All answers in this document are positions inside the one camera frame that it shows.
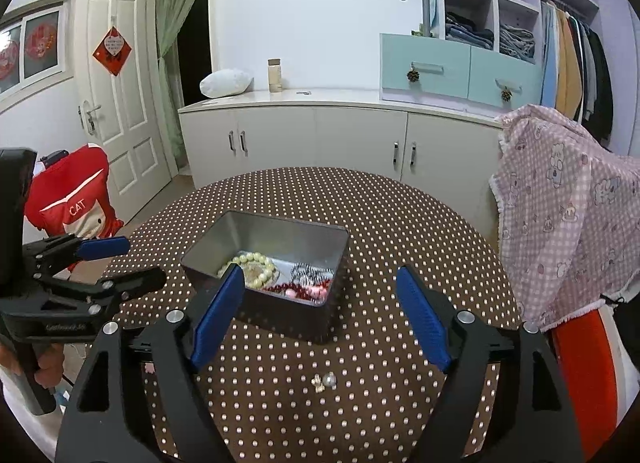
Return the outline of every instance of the white door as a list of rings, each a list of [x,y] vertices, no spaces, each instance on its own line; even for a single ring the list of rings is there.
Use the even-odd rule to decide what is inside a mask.
[[[400,111],[316,108],[318,166],[400,180],[406,118]]]
[[[111,204],[125,223],[171,180],[151,93],[145,15],[145,0],[76,0],[74,74],[84,128],[107,153]],[[131,47],[117,76],[93,57],[112,26]]]
[[[489,178],[498,170],[497,128],[409,114],[402,182],[450,206],[482,236],[497,228]]]
[[[180,114],[180,126],[196,188],[244,172],[237,109]]]
[[[315,165],[313,108],[256,107],[237,110],[237,114],[244,172]]]

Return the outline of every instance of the light blue drawer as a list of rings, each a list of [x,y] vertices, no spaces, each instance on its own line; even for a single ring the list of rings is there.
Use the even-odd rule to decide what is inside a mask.
[[[511,100],[502,100],[502,90],[511,91]],[[504,109],[540,104],[542,69],[524,60],[481,48],[471,49],[469,100]]]
[[[380,35],[380,85],[466,98],[469,87],[470,46],[429,37]],[[418,82],[406,74],[415,64]]]

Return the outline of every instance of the pink blanket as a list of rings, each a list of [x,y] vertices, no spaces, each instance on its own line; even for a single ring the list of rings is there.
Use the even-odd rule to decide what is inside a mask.
[[[640,159],[604,150],[577,122],[540,106],[500,117],[490,180],[500,259],[520,316],[545,331],[616,297],[640,268]]]

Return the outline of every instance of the white pillow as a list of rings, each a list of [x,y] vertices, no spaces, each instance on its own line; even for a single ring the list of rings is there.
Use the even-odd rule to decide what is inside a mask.
[[[254,78],[239,69],[221,69],[204,77],[200,91],[205,97],[220,98],[242,93]]]

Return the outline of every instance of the polka dot tablecloth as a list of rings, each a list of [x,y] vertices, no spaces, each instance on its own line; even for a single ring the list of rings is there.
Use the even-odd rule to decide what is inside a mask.
[[[450,208],[388,178],[318,168],[236,176],[151,218],[105,275],[159,265],[167,284],[124,304],[118,321],[145,325],[188,305],[191,284],[180,258],[228,209],[340,225],[351,233],[349,280],[327,344],[234,320],[215,360],[197,377],[236,461],[405,461],[445,379],[425,360],[396,300],[395,274],[405,263],[456,308],[496,326],[515,328],[520,321],[494,251]],[[467,453],[484,439],[498,371],[487,368]],[[312,380],[329,372],[337,377],[335,389],[317,393]],[[153,375],[145,388],[159,446],[178,457]]]

